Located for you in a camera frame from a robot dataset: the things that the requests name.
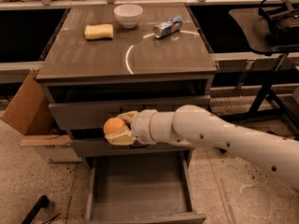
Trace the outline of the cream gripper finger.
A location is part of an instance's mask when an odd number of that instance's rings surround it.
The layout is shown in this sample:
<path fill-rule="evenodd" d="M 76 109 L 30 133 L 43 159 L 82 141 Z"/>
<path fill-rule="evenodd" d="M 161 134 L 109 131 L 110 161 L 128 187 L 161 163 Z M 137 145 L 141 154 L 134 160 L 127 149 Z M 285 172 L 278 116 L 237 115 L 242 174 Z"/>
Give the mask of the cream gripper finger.
<path fill-rule="evenodd" d="M 119 128 L 117 131 L 105 133 L 105 138 L 111 145 L 115 146 L 129 146 L 136 140 L 134 134 L 127 126 Z"/>
<path fill-rule="evenodd" d="M 137 115 L 137 111 L 129 111 L 119 114 L 118 118 L 122 119 L 126 124 L 131 124 Z"/>

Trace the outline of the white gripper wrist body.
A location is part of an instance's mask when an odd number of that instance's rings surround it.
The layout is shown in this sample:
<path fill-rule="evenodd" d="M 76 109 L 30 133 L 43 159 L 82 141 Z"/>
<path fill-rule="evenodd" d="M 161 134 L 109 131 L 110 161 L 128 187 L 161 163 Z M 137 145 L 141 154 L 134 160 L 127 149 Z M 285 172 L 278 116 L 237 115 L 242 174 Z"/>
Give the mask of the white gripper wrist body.
<path fill-rule="evenodd" d="M 131 123 L 131 131 L 136 141 L 143 145 L 155 145 L 156 141 L 150 133 L 150 122 L 157 110 L 143 110 L 139 112 Z"/>

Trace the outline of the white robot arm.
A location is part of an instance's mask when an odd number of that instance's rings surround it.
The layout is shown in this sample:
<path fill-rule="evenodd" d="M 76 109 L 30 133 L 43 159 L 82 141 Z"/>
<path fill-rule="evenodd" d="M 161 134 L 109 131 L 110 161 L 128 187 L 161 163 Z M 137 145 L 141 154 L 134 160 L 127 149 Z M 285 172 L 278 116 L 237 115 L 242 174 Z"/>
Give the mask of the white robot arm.
<path fill-rule="evenodd" d="M 224 149 L 299 189 L 299 142 L 227 122 L 204 108 L 184 105 L 172 112 L 130 111 L 108 119 L 106 140 L 114 146 L 167 143 Z"/>

